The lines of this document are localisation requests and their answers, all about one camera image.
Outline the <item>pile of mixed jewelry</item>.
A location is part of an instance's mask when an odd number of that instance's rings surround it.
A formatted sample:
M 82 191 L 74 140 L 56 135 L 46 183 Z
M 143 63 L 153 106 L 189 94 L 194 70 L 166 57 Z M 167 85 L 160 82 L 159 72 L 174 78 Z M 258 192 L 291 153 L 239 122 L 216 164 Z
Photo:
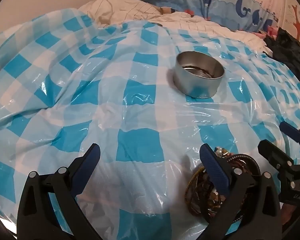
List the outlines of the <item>pile of mixed jewelry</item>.
M 249 155 L 233 154 L 221 147 L 216 147 L 214 153 L 224 158 L 233 169 L 239 168 L 244 173 L 260 175 L 259 165 Z M 218 193 L 203 165 L 199 165 L 194 172 L 186 187 L 184 197 L 189 212 L 208 223 L 215 217 L 226 199 Z

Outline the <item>black clothing pile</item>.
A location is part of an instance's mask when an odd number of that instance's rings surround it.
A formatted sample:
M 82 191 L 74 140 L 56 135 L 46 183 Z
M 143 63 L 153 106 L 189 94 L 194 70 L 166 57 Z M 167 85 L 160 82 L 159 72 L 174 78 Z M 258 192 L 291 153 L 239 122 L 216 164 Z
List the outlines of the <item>black clothing pile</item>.
M 276 39 L 267 35 L 264 41 L 273 53 L 272 58 L 285 64 L 300 81 L 300 42 L 281 28 Z

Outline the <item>white cabinet with tree decal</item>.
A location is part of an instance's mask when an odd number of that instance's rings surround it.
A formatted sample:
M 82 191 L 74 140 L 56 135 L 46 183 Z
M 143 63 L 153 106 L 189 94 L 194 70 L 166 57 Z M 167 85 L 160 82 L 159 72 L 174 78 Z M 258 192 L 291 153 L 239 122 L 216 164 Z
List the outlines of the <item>white cabinet with tree decal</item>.
M 300 4 L 297 0 L 284 0 L 281 28 L 300 42 Z

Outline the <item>round silver metal tin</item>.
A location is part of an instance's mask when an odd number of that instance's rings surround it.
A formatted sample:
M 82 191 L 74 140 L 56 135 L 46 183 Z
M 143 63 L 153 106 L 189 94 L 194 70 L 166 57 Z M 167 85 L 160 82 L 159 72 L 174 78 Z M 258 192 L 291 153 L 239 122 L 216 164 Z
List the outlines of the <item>round silver metal tin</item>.
M 215 58 L 197 51 L 177 55 L 173 73 L 176 88 L 192 98 L 214 96 L 224 77 L 225 69 Z

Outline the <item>blue white checkered plastic cloth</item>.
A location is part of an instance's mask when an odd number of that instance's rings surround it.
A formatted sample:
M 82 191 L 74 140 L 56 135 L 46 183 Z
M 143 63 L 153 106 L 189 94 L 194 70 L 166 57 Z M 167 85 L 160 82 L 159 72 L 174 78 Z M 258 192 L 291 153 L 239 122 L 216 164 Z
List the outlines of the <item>blue white checkered plastic cloth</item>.
M 225 69 L 214 96 L 173 81 L 176 57 L 197 51 Z M 300 128 L 300 82 L 242 42 L 131 21 L 106 28 L 76 9 L 0 34 L 0 215 L 17 220 L 31 171 L 55 172 L 91 144 L 101 160 L 77 202 L 104 239 L 196 239 L 206 223 L 184 202 L 207 143 L 251 155 L 267 139 L 300 164 L 283 135 Z

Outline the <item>white striped duvet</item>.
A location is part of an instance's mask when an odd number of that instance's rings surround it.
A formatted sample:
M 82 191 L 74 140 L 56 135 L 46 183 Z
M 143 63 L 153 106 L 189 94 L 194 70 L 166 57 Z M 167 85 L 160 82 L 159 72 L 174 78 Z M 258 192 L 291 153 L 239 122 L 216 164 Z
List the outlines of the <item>white striped duvet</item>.
M 79 7 L 79 10 L 101 27 L 145 20 L 170 29 L 198 31 L 211 37 L 237 40 L 258 53 L 265 51 L 266 47 L 264 40 L 252 33 L 231 31 L 201 16 L 191 16 L 186 12 L 172 12 L 169 7 L 157 7 L 140 0 L 95 0 Z

